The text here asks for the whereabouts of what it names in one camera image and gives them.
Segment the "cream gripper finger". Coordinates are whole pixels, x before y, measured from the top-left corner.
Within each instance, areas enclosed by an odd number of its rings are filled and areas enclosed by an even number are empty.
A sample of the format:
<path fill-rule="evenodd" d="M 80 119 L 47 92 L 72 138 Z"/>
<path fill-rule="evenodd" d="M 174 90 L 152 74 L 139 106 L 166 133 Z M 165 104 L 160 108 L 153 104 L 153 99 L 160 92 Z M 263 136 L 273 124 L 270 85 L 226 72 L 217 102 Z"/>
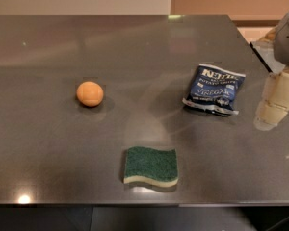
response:
<path fill-rule="evenodd" d="M 266 79 L 259 102 L 254 126 L 260 131 L 270 131 L 289 113 L 289 70 L 271 73 Z"/>

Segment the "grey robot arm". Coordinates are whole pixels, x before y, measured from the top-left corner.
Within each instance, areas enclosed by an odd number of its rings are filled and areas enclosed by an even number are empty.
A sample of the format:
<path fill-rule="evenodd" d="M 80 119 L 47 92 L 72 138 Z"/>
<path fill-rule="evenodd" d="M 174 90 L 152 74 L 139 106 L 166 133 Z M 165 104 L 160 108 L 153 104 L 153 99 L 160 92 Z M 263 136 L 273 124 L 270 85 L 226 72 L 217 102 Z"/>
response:
<path fill-rule="evenodd" d="M 266 79 L 254 120 L 254 126 L 261 131 L 277 127 L 289 113 L 289 12 L 276 26 L 273 53 L 285 67 Z"/>

